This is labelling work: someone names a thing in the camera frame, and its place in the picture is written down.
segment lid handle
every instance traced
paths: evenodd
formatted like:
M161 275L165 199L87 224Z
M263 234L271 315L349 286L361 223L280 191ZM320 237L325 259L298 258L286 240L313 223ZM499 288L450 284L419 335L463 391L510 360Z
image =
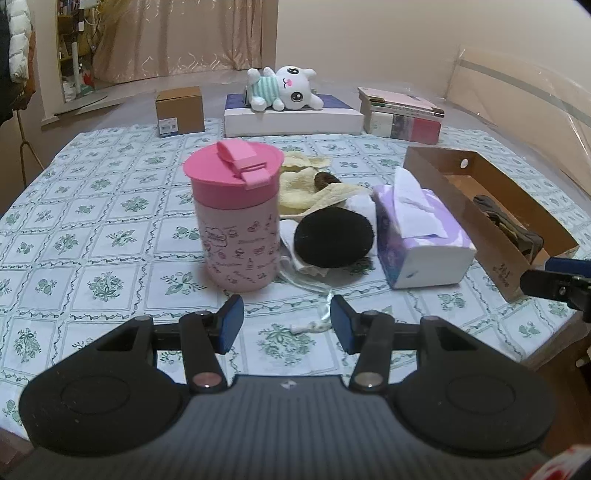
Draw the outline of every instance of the lid handle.
M217 142L217 154L230 164L236 177L244 180L247 190L270 184L271 175L266 168L267 162L241 138L220 140Z

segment cardboard box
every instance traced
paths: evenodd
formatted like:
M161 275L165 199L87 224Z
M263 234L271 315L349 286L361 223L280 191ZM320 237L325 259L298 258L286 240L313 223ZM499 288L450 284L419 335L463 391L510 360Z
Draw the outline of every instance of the cardboard box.
M160 138L205 132L201 89L185 87L158 93L156 115Z
M462 160L467 166L462 168ZM432 190L476 245L476 259L505 300L522 296L519 280L531 268L511 241L472 203L484 194L509 217L544 238L544 249L534 259L539 267L549 257L570 258L579 244L570 233L513 180L476 152L433 147L409 147L404 168L422 188Z

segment bunny ear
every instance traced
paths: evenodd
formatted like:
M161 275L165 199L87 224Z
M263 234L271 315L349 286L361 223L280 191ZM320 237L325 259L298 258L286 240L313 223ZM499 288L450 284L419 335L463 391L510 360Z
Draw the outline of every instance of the bunny ear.
M312 69L302 69L300 70L304 75L306 75L306 78L314 78L316 76L316 72Z

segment screw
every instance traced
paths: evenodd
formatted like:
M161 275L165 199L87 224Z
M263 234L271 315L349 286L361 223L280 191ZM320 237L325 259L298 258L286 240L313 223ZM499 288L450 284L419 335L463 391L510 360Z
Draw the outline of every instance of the screw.
M201 317L201 321L205 327L209 327L213 323L214 315L209 310L199 310L198 312L195 312L195 315Z
M365 312L361 313L360 320L363 325L370 326L373 322L374 318L379 315L377 310L366 310Z
M355 375L355 383L363 388L378 387L384 381L384 378L376 372L361 372Z
M193 383L198 387L212 388L222 383L222 377L214 372L201 372L193 376Z

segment book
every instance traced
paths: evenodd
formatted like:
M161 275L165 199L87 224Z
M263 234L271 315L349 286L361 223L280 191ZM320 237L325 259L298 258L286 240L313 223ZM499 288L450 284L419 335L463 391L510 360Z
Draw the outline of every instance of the book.
M420 112L417 110L408 110L401 107L391 107L391 106L382 106L376 105L375 103L370 104L370 110L372 112L383 112L383 113L392 113L393 115L406 115L412 116L414 118L423 118L425 120L432 120L436 122L441 122L444 116L439 114L427 113L427 112Z
M361 111L365 117L365 131L369 134L427 145L436 145L439 141L440 122L407 115L367 111L363 105Z
M415 95L387 92L385 90L366 87L358 87L358 91L359 97L362 101L368 101L376 106L399 108L408 113L412 111L430 113L434 116L440 116L441 118L445 116L445 111L437 105Z

